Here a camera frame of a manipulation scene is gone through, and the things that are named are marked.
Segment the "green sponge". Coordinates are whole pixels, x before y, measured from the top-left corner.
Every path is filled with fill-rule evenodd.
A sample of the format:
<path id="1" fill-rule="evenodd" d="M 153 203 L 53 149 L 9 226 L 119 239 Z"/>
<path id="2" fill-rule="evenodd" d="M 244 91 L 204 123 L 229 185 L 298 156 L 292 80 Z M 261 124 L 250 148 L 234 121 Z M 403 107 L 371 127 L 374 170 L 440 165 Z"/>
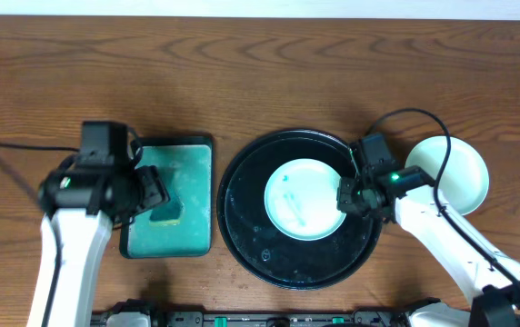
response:
<path id="1" fill-rule="evenodd" d="M 150 223 L 160 225 L 177 225 L 184 212 L 184 204 L 175 192 L 169 192 L 169 201 L 160 204 L 151 212 Z"/>

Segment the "mint plate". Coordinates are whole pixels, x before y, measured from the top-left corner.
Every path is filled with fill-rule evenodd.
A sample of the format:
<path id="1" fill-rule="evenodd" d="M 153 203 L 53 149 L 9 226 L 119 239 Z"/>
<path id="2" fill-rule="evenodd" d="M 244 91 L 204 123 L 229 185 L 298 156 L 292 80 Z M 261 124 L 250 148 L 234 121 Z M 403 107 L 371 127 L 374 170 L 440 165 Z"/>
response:
<path id="1" fill-rule="evenodd" d="M 268 218 L 283 234 L 312 242 L 335 232 L 345 214 L 337 209 L 339 173 L 315 159 L 295 159 L 278 167 L 264 191 Z"/>
<path id="2" fill-rule="evenodd" d="M 451 152 L 439 189 L 445 199 L 462 215 L 474 212 L 484 202 L 490 176 L 483 157 L 470 144 L 451 137 Z M 446 138 L 433 136 L 417 144 L 407 156 L 405 166 L 418 166 L 433 178 L 445 158 Z"/>

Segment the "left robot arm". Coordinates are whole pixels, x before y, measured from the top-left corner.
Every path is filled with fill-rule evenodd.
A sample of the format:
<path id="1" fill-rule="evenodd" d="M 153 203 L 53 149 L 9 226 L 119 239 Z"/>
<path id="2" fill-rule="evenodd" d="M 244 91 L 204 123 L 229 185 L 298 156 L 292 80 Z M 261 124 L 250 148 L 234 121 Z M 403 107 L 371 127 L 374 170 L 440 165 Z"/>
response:
<path id="1" fill-rule="evenodd" d="M 114 226 L 167 203 L 168 192 L 152 165 L 55 170 L 40 191 L 42 256 L 27 325 L 87 326 Z"/>

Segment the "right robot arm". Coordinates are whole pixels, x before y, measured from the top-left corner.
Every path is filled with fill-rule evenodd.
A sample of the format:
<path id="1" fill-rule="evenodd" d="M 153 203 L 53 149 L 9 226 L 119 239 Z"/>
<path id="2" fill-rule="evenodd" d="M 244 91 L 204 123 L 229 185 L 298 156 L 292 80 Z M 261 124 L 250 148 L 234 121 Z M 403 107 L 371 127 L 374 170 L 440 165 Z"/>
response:
<path id="1" fill-rule="evenodd" d="M 442 265 L 470 302 L 467 313 L 430 304 L 411 325 L 520 326 L 520 262 L 508 257 L 458 213 L 417 166 L 387 174 L 341 178 L 337 207 L 364 218 L 388 219 L 411 233 Z"/>

